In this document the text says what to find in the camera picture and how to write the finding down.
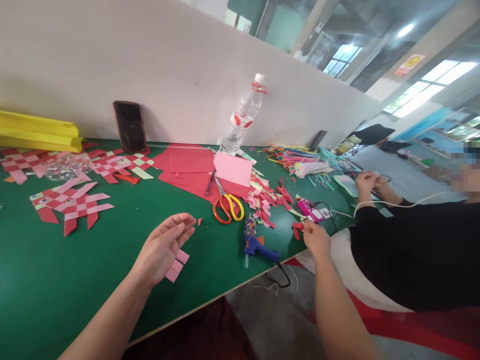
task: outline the black chair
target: black chair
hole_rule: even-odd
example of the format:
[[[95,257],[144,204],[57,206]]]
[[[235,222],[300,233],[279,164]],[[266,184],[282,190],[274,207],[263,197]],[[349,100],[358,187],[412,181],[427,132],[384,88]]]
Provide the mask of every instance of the black chair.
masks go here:
[[[345,155],[353,156],[360,150],[365,149],[367,146],[375,145],[376,143],[381,142],[383,139],[388,138],[394,132],[395,129],[384,127],[380,124],[366,127],[360,131],[354,131],[347,136],[347,139],[352,135],[355,135],[357,138],[361,139],[361,142],[357,146],[354,146],[353,149]]]

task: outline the ceiling light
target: ceiling light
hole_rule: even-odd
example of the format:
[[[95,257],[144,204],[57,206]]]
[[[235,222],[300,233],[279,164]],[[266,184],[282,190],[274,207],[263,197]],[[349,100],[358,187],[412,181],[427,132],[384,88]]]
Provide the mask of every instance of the ceiling light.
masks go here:
[[[405,26],[402,30],[400,30],[400,32],[398,33],[398,35],[397,35],[396,37],[397,37],[397,38],[404,37],[404,36],[407,35],[409,32],[411,32],[413,28],[414,28],[414,25],[413,25],[413,24],[410,24],[410,25]]]

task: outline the white partition wall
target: white partition wall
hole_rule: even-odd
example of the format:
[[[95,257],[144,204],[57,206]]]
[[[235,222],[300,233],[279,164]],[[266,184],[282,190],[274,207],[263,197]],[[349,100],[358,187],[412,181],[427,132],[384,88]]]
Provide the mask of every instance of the white partition wall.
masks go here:
[[[2,0],[0,110],[117,139],[114,100],[137,102],[150,141],[216,144],[244,89],[266,75],[246,145],[333,146],[377,104],[179,0]]]

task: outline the bottle cap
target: bottle cap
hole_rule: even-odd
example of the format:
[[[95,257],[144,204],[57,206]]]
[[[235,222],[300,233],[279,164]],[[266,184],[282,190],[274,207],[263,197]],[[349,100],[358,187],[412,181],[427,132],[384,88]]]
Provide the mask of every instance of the bottle cap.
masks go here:
[[[255,82],[261,84],[265,80],[265,75],[257,73],[255,75]]]

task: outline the orange scissors handle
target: orange scissors handle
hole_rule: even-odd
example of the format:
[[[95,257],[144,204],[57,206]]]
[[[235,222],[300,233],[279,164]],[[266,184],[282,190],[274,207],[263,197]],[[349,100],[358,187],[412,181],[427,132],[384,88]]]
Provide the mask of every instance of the orange scissors handle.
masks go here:
[[[223,220],[217,213],[217,203],[219,201],[220,201],[221,208],[223,209],[225,214],[228,216],[228,220]],[[222,224],[230,224],[232,222],[232,216],[230,215],[228,210],[225,208],[224,203],[222,202],[222,195],[220,195],[218,199],[213,203],[213,215],[215,215],[215,219],[217,219]]]

